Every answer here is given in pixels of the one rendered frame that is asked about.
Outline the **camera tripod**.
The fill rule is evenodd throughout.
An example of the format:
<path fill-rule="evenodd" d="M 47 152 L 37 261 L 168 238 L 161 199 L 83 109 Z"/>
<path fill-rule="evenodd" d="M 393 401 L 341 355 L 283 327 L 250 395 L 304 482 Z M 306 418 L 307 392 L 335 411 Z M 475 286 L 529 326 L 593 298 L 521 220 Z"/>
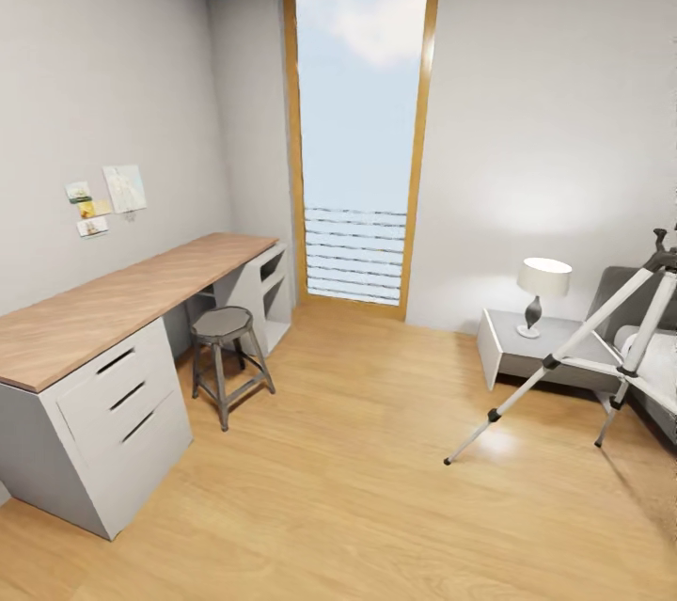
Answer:
<path fill-rule="evenodd" d="M 528 380 L 507 400 L 500 408 L 493 409 L 488 413 L 488 420 L 478 429 L 476 433 L 470 436 L 465 443 L 460 446 L 450 457 L 444 460 L 445 465 L 450 465 L 450 462 L 459 455 L 473 440 L 475 440 L 481 433 L 483 433 L 493 422 L 498 421 L 501 415 L 508 410 L 520 397 L 528 391 L 538 380 L 548 372 L 555 370 L 561 363 L 574 365 L 597 372 L 605 372 L 616 375 L 621 381 L 621 387 L 616 396 L 611 396 L 608 399 L 611 409 L 606 418 L 605 425 L 601 431 L 599 438 L 595 445 L 599 448 L 606 435 L 612 419 L 616 415 L 616 411 L 622 408 L 623 395 L 628 389 L 628 385 L 632 384 L 640 388 L 649 396 L 652 396 L 657 402 L 670 409 L 673 413 L 677 413 L 677 402 L 668 398 L 666 394 L 660 392 L 657 388 L 652 387 L 644 379 L 638 375 L 641 362 L 647 355 L 646 350 L 651 343 L 654 331 L 660 323 L 660 319 L 668 306 L 669 300 L 677 288 L 677 246 L 673 246 L 669 251 L 666 251 L 663 245 L 663 239 L 667 234 L 665 229 L 654 229 L 657 234 L 655 252 L 652 258 L 644 264 L 639 272 L 626 283 L 612 298 L 610 298 L 604 306 L 591 319 L 586 321 L 584 325 L 577 331 L 569 340 L 567 340 L 554 354 L 550 354 L 544 361 L 543 367 Z M 643 324 L 634 339 L 634 343 L 630 347 L 626 361 L 620 367 L 613 365 L 605 365 L 604 363 L 597 363 L 577 357 L 567 356 L 567 354 L 575 348 L 583 339 L 585 339 L 594 328 L 598 326 L 607 316 L 618 308 L 626 298 L 628 298 L 639 286 L 641 286 L 650 276 L 653 276 L 660 268 L 665 268 L 664 278 L 656 291 L 653 302 L 649 306 L 649 311 L 643 320 Z"/>

